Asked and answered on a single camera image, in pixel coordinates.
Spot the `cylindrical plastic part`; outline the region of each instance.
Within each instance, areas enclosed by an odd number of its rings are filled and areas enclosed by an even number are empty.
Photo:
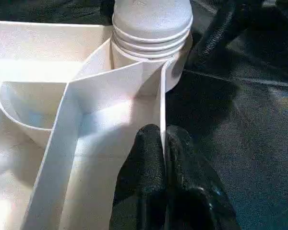
[[[181,50],[193,21],[189,0],[121,0],[115,3],[113,40],[139,58],[167,58]]]

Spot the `white plastic tray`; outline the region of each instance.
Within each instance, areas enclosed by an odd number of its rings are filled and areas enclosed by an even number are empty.
[[[42,162],[32,163],[33,187],[9,172],[6,186],[27,190],[10,191],[23,206],[4,209],[2,229],[18,230],[23,217],[23,230],[108,229],[117,174],[136,132],[157,124],[164,143],[165,92],[178,82],[192,38],[174,56],[150,61],[121,51],[111,30],[0,22],[0,117],[9,130],[0,131],[7,140],[1,157],[17,148],[30,165],[46,148]],[[25,165],[19,171],[26,174]]]

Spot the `black glove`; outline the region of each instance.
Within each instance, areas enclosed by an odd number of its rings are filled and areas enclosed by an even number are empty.
[[[165,166],[159,128],[146,125],[118,175],[109,229],[162,229],[167,205],[171,230],[240,229],[217,173],[188,132],[168,127]]]

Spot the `bowl-shaped compartment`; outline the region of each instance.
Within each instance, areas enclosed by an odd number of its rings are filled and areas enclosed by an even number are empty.
[[[65,83],[0,82],[0,108],[44,148],[65,86]]]

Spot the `white divider wall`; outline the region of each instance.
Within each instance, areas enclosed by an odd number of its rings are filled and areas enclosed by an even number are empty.
[[[74,79],[106,72],[114,69],[113,66],[111,39],[109,38],[86,59],[82,69]]]
[[[87,113],[132,100],[140,90],[142,62],[71,82]]]
[[[57,229],[83,113],[66,87],[24,218],[23,230]]]

